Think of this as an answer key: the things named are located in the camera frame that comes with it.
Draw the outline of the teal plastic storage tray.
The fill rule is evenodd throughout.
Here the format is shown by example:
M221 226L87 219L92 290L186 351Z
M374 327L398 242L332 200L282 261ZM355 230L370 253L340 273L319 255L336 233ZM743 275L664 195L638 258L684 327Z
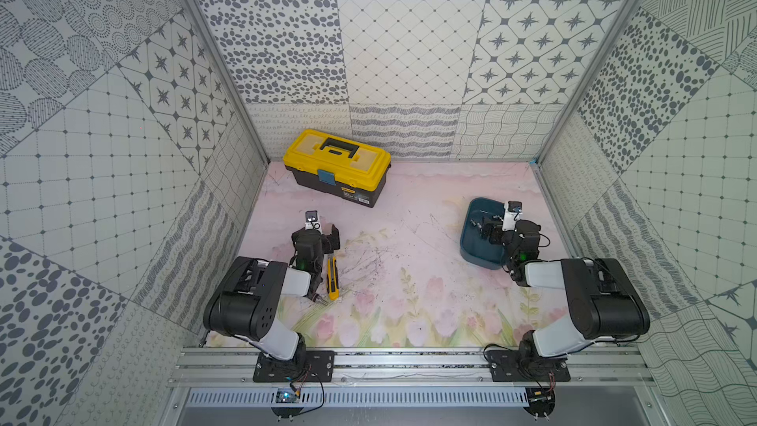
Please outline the teal plastic storage tray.
M469 203L459 239L459 252L466 262L490 270L502 268L506 259L504 247L491 244L481 230L485 218L494 219L495 225L502 228L502 221L496 219L496 216L502 218L505 209L506 206L501 201L486 197L476 197Z

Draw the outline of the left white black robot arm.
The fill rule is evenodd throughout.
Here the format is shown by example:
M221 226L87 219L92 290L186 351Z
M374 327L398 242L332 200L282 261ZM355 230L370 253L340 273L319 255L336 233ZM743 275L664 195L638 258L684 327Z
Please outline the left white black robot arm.
M236 258L209 299L202 315L205 329L246 341L265 358L287 368L306 359L303 335L277 319L283 297L319 301L325 261L340 249L339 230L327 234L303 228L292 234L295 249L289 262Z

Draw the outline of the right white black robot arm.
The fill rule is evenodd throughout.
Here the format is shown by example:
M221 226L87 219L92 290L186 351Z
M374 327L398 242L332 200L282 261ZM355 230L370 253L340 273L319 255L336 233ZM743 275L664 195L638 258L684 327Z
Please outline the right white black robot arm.
M649 331L650 314L615 258L543 260L541 227L528 220L507 226L484 218L478 227L484 240L504 249L503 268L516 285L566 296L568 313L526 333L518 346L520 358L557 361L599 341L633 342Z

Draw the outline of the yellow utility knife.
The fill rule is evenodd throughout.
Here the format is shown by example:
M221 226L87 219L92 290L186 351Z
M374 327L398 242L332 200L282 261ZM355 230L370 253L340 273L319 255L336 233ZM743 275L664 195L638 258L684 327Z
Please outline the yellow utility knife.
M326 267L326 289L327 296L330 301L336 301L340 295L339 275L337 259L334 254L330 254L327 258Z

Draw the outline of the yellow black toolbox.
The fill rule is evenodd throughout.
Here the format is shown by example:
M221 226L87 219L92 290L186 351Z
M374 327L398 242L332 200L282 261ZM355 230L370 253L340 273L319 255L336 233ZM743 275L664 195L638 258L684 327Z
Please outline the yellow black toolbox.
M372 208L392 166L384 149L307 129L282 158L298 185Z

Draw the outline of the left green circuit board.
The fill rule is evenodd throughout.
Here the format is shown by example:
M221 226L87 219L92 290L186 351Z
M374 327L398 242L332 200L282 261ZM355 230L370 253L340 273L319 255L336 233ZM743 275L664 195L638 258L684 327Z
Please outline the left green circuit board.
M300 414L303 406L299 396L286 389L276 392L271 411L279 418L292 418Z

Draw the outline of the right black circuit board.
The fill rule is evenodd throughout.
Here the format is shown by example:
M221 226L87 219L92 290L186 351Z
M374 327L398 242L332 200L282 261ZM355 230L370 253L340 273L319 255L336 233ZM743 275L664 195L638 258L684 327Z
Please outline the right black circuit board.
M556 406L555 392L536 388L526 389L524 410L535 419L548 419Z

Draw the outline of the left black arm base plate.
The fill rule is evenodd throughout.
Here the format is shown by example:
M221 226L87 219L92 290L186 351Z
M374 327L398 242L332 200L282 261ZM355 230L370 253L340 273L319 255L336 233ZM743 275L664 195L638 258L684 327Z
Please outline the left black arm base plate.
M289 361L282 361L260 353L254 369L256 384L306 383L323 384L332 380L336 353L332 350L305 350L297 352Z

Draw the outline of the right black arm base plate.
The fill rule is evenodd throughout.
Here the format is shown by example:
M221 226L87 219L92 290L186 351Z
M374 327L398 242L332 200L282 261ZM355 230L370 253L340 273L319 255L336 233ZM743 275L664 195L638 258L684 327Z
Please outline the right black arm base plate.
M484 354L493 382L534 382L538 384L571 381L565 359L522 357L512 350L487 350Z

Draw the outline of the aluminium mounting rail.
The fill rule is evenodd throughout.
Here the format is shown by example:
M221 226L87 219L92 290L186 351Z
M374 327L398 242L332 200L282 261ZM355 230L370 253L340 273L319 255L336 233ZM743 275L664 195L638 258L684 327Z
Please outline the aluminium mounting rail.
M493 382L483 354L492 347L335 348L328 387L503 386L548 387L534 382ZM169 376L171 387L246 386L254 382L259 352L252 348L187 348ZM591 347L565 359L571 381L560 387L636 387L653 376L635 345Z

